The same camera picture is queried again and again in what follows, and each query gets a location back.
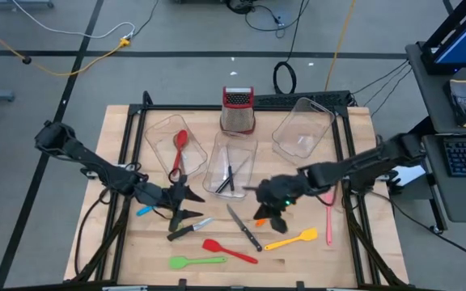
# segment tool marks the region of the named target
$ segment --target red spoon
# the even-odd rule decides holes
[[[235,252],[235,251],[227,250],[224,247],[222,247],[220,243],[218,243],[217,241],[214,241],[213,239],[209,239],[209,238],[205,239],[204,243],[202,244],[202,248],[208,251],[212,251],[212,252],[223,251],[227,254],[234,255],[235,257],[239,259],[243,259],[244,261],[249,262],[251,264],[258,264],[258,259],[252,258],[248,255],[239,254],[238,252]]]
[[[181,152],[183,151],[184,146],[188,142],[188,132],[186,130],[181,130],[176,134],[174,138],[174,144],[177,149],[176,160],[174,161],[174,167],[172,170],[179,168],[180,160],[181,160]]]

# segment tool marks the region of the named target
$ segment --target yellow spatula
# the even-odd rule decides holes
[[[295,238],[289,238],[281,242],[270,243],[267,246],[265,246],[264,249],[266,251],[270,251],[270,250],[274,250],[277,247],[285,246],[286,244],[297,242],[299,240],[311,241],[316,238],[317,238],[317,229],[314,227],[314,228],[302,231],[302,233]]]

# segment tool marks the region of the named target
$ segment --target red spatula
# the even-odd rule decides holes
[[[258,264],[258,259],[252,258],[248,255],[239,254],[238,252],[235,252],[235,251],[227,250],[224,247],[222,247],[220,243],[210,238],[205,239],[204,243],[202,244],[202,248],[208,251],[212,251],[212,252],[223,251],[227,254],[234,255],[235,257],[239,259],[243,259],[244,261],[249,262],[251,264]]]

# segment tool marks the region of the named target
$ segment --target clear plastic container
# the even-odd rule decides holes
[[[183,116],[173,115],[152,125],[145,131],[145,139],[158,157],[165,172],[170,174],[177,155],[174,137],[181,130],[188,132],[188,142],[181,152],[183,172],[190,178],[202,173],[206,169],[208,155],[193,136],[192,131],[184,122]]]
[[[333,113],[318,103],[300,98],[273,132],[273,150],[287,161],[299,165],[311,155],[334,118]]]
[[[219,132],[215,136],[214,149],[202,187],[219,197],[242,199],[246,196],[243,186],[248,186],[255,163],[258,141],[241,133]],[[231,165],[234,191],[225,184]]]

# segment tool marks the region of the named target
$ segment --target yellow cable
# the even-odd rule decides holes
[[[328,89],[328,83],[330,82],[330,75],[332,74],[333,66],[336,63],[337,54],[341,50],[341,45],[343,44],[343,39],[345,38],[346,28],[348,27],[348,22],[350,21],[350,18],[352,17],[352,13],[354,12],[354,7],[355,7],[355,0],[352,0],[352,4],[349,6],[348,15],[346,16],[346,19],[345,19],[345,24],[343,24],[343,30],[341,31],[341,35],[339,36],[339,42],[337,43],[336,52],[333,54],[332,64],[330,64],[330,70],[328,71],[327,82],[324,84],[325,91]]]
[[[0,45],[2,45],[3,47],[5,47],[6,49],[8,49],[9,51],[11,51],[14,55],[16,55],[18,58],[20,58],[21,60],[24,60],[26,59],[25,56],[23,56],[22,54],[16,52],[10,45],[8,45],[4,40],[0,39]],[[57,76],[57,77],[69,77],[69,76],[73,76],[73,75],[76,75],[76,74],[80,74],[84,71],[86,71],[87,69],[89,69],[92,65],[94,65],[97,61],[101,61],[103,60],[104,58],[106,57],[109,57],[110,55],[114,54],[118,49],[121,49],[125,46],[128,46],[130,45],[130,41],[129,40],[126,40],[126,39],[120,39],[120,44],[118,46],[116,46],[112,51],[110,51],[109,53],[106,53],[104,54],[102,57],[97,57],[95,60],[93,60],[92,62],[90,62],[89,64],[87,64],[85,67],[83,67],[82,69],[80,70],[77,70],[75,72],[71,72],[71,73],[56,73],[56,72],[53,72],[49,69],[47,69],[46,67],[44,67],[43,65],[41,64],[37,64],[35,62],[32,62],[31,64],[33,66],[35,66],[37,69],[39,70],[42,70],[44,71],[45,73],[48,73],[48,74],[51,74],[53,76]]]

